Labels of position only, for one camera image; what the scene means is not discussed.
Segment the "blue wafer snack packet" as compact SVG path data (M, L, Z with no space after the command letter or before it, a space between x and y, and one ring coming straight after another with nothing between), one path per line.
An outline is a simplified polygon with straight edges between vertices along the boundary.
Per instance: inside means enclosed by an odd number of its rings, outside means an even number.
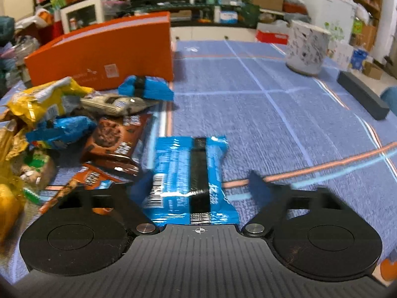
M146 216L158 227L239 224L222 188L227 151L224 136L158 138L152 189L143 205Z

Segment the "orange cardboard shoe box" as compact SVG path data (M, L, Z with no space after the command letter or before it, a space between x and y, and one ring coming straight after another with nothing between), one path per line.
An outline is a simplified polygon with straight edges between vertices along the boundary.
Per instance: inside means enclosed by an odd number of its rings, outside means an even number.
M25 58L32 85L71 77L98 91L117 88L128 76L172 81L169 12L129 16L64 34Z

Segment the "yellow snack bag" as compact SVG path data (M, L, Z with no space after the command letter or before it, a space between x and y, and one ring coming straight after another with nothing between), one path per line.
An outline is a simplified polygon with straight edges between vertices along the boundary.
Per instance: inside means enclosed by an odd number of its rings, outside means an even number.
M7 103L12 114L28 126L71 114L81 99L93 94L91 87L80 86L73 78L64 77L14 94Z

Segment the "white patterned cup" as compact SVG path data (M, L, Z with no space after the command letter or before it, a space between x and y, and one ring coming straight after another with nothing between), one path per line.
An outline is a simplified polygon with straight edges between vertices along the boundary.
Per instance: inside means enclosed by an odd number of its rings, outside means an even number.
M293 20L287 42L286 66L302 75L317 76L326 58L330 39L328 30Z

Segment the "blue crinkled snack packet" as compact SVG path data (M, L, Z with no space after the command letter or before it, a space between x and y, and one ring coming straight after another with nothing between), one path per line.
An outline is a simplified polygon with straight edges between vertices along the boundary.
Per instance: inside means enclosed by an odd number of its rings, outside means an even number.
M66 149L92 133L97 124L86 116L69 116L41 122L36 129L26 133L33 147L43 149Z

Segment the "white tv stand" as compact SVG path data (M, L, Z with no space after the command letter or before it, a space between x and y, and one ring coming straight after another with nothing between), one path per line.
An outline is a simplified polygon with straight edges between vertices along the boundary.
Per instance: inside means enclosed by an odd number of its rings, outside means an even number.
M241 42L254 42L255 29L235 28L228 26L182 26L170 28L172 40L178 41L204 41L204 40L230 40Z

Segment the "beige black snack bar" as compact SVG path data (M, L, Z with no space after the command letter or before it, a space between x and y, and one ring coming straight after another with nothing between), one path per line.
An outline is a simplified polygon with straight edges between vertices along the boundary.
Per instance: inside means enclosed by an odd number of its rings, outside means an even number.
M104 116L127 116L142 112L159 103L158 100L146 100L139 97L118 94L101 94L80 99L86 110Z

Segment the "white glass door cabinet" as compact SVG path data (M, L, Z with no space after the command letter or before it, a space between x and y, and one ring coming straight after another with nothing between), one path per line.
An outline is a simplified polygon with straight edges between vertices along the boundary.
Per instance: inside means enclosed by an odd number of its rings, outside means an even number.
M102 0L81 0L61 9L61 22L65 34L104 21Z

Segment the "brown chocolate cookie packet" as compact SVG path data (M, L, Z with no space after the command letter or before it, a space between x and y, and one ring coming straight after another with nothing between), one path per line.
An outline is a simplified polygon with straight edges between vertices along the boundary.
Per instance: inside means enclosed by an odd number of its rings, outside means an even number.
M150 113L102 117L83 148L81 162L115 174L138 176L152 121Z

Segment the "black rectangular block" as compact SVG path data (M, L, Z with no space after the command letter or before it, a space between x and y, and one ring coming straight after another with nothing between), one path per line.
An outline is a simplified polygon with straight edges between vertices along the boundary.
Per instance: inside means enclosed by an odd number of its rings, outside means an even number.
M337 82L375 119L385 120L390 108L374 91L348 71L340 71Z

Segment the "blue plaid tablecloth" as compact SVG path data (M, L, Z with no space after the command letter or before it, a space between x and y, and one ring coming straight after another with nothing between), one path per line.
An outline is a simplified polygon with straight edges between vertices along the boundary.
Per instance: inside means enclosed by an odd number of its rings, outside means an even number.
M232 41L182 42L170 119L156 114L134 158L154 163L161 125L172 135L224 136L224 191L247 222L258 209L250 171L313 190L328 186L380 235L381 259L396 252L396 116L374 119L337 83L327 61L319 78L298 75L282 48Z

